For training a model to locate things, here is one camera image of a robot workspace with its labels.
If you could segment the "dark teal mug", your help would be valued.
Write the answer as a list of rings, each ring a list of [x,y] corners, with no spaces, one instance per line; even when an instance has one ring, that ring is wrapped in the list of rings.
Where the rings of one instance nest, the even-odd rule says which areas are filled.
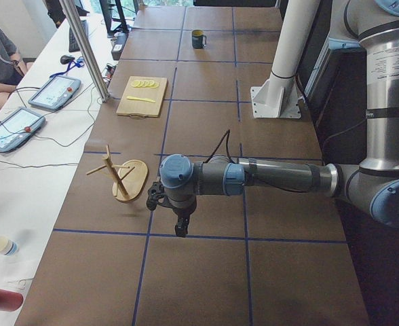
[[[207,45],[207,36],[203,30],[193,30],[191,32],[191,44],[194,49],[203,49]]]

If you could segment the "wooden cup storage rack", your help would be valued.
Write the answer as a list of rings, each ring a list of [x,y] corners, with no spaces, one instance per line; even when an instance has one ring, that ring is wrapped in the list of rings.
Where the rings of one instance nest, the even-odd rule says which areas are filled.
[[[107,169],[108,176],[113,180],[112,194],[120,202],[135,200],[141,193],[149,173],[148,166],[142,160],[128,160],[123,164],[114,164],[111,159],[111,150],[106,144],[106,154],[102,156],[104,164],[92,170],[86,175],[97,173]]]

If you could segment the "paper cup blue white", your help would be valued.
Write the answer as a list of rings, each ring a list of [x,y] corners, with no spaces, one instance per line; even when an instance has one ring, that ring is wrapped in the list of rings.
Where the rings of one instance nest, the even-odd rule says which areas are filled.
[[[18,245],[6,236],[0,236],[0,255],[14,255],[18,252]]]

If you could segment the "bamboo cutting board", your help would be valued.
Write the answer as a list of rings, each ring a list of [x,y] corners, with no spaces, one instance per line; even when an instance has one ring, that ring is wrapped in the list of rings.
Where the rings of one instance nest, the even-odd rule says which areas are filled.
[[[153,80],[159,83],[158,88],[131,86],[134,80]],[[130,117],[158,117],[162,107],[164,94],[168,80],[165,77],[144,77],[132,75],[129,77],[127,86],[121,96],[116,114]],[[151,98],[156,103],[147,103],[142,101],[130,101],[127,96],[137,96],[141,98]]]

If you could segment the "white pillar with base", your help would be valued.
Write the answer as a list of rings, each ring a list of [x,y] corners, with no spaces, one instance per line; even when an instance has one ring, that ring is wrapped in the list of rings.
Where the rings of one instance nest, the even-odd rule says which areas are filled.
[[[297,14],[300,4],[288,2],[270,76],[262,86],[251,88],[255,118],[278,118],[286,108],[301,54]]]

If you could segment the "teach pendant upper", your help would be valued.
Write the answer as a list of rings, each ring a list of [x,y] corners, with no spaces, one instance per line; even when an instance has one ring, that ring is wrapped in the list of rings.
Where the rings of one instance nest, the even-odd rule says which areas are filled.
[[[80,86],[80,79],[57,75],[50,78],[28,100],[28,104],[48,111],[57,111],[67,104]]]

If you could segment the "teach pendant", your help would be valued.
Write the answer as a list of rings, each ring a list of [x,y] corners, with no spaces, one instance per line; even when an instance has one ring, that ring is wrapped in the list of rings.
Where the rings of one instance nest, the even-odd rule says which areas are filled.
[[[43,125],[45,117],[20,107],[0,122],[0,152],[10,152],[25,144]]]
[[[67,104],[80,86],[80,79],[57,75],[50,78],[28,100],[28,104],[48,111],[57,111]]]

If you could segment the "teach pendant lower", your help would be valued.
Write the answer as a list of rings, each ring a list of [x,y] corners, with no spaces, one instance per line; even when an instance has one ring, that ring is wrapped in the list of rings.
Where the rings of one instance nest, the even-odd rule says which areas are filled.
[[[10,152],[25,144],[43,125],[45,117],[20,107],[0,122],[0,152]]]

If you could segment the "black power box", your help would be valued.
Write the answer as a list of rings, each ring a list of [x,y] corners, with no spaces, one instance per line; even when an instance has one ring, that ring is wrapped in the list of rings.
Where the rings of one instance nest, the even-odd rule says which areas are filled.
[[[113,60],[120,59],[127,39],[128,39],[127,33],[118,33],[116,37],[113,37],[111,39],[111,45],[112,45],[111,55]]]

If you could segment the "red bottle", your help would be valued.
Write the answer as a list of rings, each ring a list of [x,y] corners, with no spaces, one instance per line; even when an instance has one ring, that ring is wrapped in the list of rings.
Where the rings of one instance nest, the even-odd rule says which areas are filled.
[[[21,293],[0,289],[0,311],[13,312],[21,307],[23,301]]]

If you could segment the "black computer mouse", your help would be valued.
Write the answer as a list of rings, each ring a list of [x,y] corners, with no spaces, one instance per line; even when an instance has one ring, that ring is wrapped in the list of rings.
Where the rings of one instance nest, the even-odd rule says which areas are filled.
[[[62,65],[67,65],[68,63],[73,62],[74,60],[75,60],[75,57],[74,57],[74,56],[71,56],[71,55],[62,55],[61,58],[60,58],[60,63],[61,63]]]

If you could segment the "aluminium frame post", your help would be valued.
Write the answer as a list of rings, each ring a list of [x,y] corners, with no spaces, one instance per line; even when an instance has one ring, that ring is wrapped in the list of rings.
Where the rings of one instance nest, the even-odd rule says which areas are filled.
[[[82,27],[75,2],[70,0],[60,0],[60,4],[77,40],[79,49],[81,50],[82,56],[85,60],[85,65],[88,69],[94,85],[97,88],[101,101],[105,103],[108,101],[110,94],[101,75],[98,63],[92,51],[92,47],[90,45],[90,42],[88,41],[88,37],[86,36],[85,30]]]

